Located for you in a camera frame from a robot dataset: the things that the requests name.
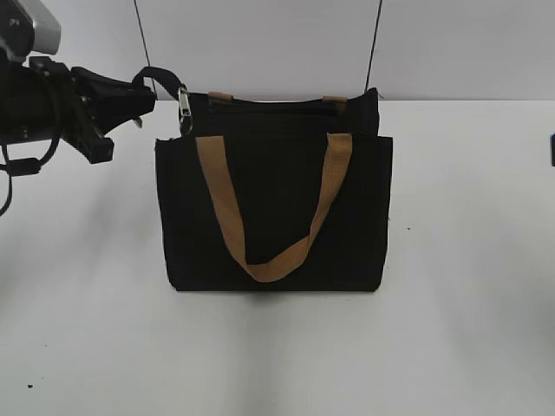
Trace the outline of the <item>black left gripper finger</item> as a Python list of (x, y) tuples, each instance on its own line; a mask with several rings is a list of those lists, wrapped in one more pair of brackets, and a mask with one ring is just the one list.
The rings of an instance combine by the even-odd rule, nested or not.
[(73, 123), (69, 144), (91, 165), (109, 162), (114, 156), (114, 142), (89, 119)]
[(155, 94), (149, 87), (111, 79), (83, 67), (73, 67), (71, 75), (86, 114), (101, 130), (113, 130), (154, 109)]

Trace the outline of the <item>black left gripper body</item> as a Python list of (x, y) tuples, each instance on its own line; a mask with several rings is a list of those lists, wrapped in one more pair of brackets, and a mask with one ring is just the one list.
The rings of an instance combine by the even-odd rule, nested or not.
[(93, 120), (87, 114), (87, 100), (83, 99), (84, 94), (73, 70), (45, 55), (30, 57), (29, 68), (39, 74), (40, 80), (46, 82), (47, 91), (53, 95), (53, 107), (60, 117), (56, 122), (59, 127), (55, 129), (60, 131), (60, 138), (69, 143), (69, 134), (76, 120)]

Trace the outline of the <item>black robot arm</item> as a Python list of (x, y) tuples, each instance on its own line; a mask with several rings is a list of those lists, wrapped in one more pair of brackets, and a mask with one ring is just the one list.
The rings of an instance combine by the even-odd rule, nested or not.
[(28, 67), (4, 64), (2, 73), (3, 145), (64, 140), (89, 163), (104, 163), (114, 153), (108, 133), (154, 109), (147, 86), (68, 68), (47, 56), (31, 57)]

